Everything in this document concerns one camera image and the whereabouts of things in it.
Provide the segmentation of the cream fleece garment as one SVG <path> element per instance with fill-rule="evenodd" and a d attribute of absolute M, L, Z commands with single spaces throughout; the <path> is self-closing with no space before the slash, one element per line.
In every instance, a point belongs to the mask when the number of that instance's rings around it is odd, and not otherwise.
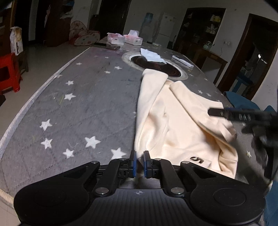
<path fill-rule="evenodd" d="M 236 138 L 232 123 L 209 116 L 209 108 L 223 108 L 190 91 L 166 73 L 146 69 L 137 104 L 134 149 L 138 159 L 148 151 L 153 158 L 173 165 L 191 161 L 235 178 L 238 153 L 230 144 Z"/>

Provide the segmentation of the blue cushion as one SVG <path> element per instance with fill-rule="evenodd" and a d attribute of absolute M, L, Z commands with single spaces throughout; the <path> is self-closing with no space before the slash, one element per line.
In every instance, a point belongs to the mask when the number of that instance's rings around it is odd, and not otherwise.
<path fill-rule="evenodd" d="M 259 106 L 246 99 L 245 97 L 231 91 L 225 91 L 224 96 L 228 99 L 231 105 L 237 109 L 260 110 Z"/>

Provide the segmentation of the grey star-patterned table mat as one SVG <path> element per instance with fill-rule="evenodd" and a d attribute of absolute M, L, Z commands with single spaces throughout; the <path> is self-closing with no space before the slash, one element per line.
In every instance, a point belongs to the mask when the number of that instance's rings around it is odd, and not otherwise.
<path fill-rule="evenodd" d="M 1 140 L 1 190 L 10 196 L 23 187 L 91 161 L 108 164 L 129 158 L 134 149 L 137 104 L 143 72 L 122 60 L 119 50 L 91 47 L 50 77 L 26 103 Z M 197 95 L 229 107 L 229 101 L 199 69 L 181 81 Z M 251 146 L 252 135 L 233 122 L 238 153 L 235 179 L 266 192 Z"/>

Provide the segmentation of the dark wooden side table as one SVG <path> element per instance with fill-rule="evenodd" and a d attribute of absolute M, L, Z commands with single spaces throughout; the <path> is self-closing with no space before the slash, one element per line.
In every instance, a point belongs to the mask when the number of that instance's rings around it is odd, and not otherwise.
<path fill-rule="evenodd" d="M 197 49 L 197 51 L 195 52 L 195 55 L 193 57 L 193 63 L 201 68 L 203 67 L 204 63 L 205 63 L 205 60 L 209 58 L 217 63 L 220 64 L 220 68 L 219 68 L 219 71 L 213 81 L 213 84 L 216 85 L 218 79 L 220 78 L 226 64 L 228 63 L 226 60 L 222 59 L 220 56 L 218 56 L 217 54 L 215 53 L 212 53 L 211 51 L 209 50 L 206 50 L 206 49 Z"/>

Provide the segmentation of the white remote control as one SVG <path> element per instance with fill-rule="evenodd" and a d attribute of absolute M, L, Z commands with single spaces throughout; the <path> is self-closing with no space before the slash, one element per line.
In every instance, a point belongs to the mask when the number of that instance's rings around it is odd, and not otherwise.
<path fill-rule="evenodd" d="M 178 58 L 177 56 L 172 56 L 172 59 L 182 63 L 183 65 L 185 65 L 188 68 L 193 68 L 194 67 L 193 64 L 189 63 L 188 61 L 186 61 L 184 59 Z"/>

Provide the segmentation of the crumpled white tissue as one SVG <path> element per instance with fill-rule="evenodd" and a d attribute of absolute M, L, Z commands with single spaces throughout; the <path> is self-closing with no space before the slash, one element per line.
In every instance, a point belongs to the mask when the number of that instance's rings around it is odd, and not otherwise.
<path fill-rule="evenodd" d="M 145 57 L 145 59 L 148 62 L 156 62 L 156 63 L 163 63 L 163 64 L 167 64 L 166 61 L 161 58 L 161 56 L 159 54 L 157 54 L 156 52 L 152 52 L 150 50 L 147 49 L 140 49 L 140 54 Z"/>

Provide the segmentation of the round black induction hob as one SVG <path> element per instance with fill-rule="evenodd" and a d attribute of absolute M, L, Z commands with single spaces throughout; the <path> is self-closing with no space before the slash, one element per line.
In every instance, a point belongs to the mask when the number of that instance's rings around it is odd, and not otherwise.
<path fill-rule="evenodd" d="M 129 66 L 144 71 L 145 69 L 157 70 L 168 75 L 170 80 L 187 80 L 188 74 L 177 64 L 165 59 L 166 63 L 150 62 L 139 52 L 126 52 L 122 55 L 122 60 Z"/>

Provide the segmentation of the white refrigerator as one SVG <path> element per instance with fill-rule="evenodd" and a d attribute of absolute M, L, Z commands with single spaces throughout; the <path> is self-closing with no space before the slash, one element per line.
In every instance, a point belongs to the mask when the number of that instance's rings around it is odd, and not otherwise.
<path fill-rule="evenodd" d="M 170 41 L 174 24 L 175 18 L 173 16 L 168 15 L 166 13 L 161 14 L 158 20 L 155 43 L 166 48 Z"/>

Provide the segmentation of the water dispenser with bottle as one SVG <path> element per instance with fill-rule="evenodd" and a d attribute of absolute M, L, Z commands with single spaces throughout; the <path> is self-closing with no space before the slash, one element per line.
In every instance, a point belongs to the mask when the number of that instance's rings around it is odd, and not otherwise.
<path fill-rule="evenodd" d="M 152 20 L 153 20 L 153 13 L 146 13 L 144 20 L 142 22 L 140 28 L 140 37 L 143 39 L 144 42 L 150 42 L 152 37 Z"/>

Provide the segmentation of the black smartphone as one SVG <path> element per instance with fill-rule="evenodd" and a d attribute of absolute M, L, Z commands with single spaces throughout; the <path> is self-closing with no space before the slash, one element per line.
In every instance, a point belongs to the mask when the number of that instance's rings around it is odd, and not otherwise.
<path fill-rule="evenodd" d="M 92 47 L 103 48 L 103 49 L 110 49 L 110 50 L 119 50 L 121 47 L 118 45 L 111 45 L 107 43 L 100 43 L 96 42 L 91 44 Z"/>

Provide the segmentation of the pink tissue box right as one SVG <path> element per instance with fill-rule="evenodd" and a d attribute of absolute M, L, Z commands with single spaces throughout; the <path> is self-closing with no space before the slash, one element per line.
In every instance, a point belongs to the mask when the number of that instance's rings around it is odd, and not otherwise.
<path fill-rule="evenodd" d="M 128 34 L 124 35 L 125 43 L 128 43 L 133 46 L 141 46 L 143 39 L 139 37 L 139 31 L 130 30 Z"/>

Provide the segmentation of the pink tissue box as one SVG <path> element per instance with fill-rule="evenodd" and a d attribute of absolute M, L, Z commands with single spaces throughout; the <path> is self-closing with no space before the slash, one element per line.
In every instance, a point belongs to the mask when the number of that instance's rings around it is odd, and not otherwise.
<path fill-rule="evenodd" d="M 125 43 L 128 43 L 133 46 L 141 46 L 143 39 L 139 37 L 139 31 L 130 30 L 128 34 L 124 35 Z"/>
<path fill-rule="evenodd" d="M 112 45 L 124 45 L 125 37 L 119 33 L 108 33 L 107 41 Z"/>

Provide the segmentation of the pink tissue box left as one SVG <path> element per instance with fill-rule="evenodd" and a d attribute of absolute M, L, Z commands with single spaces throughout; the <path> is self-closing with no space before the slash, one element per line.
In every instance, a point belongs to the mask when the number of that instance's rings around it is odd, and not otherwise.
<path fill-rule="evenodd" d="M 107 41 L 112 45 L 124 45 L 125 37 L 119 33 L 108 33 Z"/>

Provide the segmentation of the red plastic stool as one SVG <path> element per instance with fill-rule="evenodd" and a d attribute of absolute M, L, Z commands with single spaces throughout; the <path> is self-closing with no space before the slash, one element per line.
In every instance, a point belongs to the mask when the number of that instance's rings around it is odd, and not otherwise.
<path fill-rule="evenodd" d="M 20 90 L 22 80 L 18 60 L 14 53 L 1 56 L 1 92 L 12 88 L 14 92 Z"/>

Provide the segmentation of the white paper bag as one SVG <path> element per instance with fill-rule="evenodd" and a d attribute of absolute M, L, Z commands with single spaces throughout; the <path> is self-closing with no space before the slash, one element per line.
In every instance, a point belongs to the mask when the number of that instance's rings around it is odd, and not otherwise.
<path fill-rule="evenodd" d="M 10 33 L 10 49 L 11 53 L 14 53 L 18 56 L 22 53 L 23 50 L 23 42 L 22 42 L 22 29 L 20 27 L 14 26 L 11 27 Z"/>

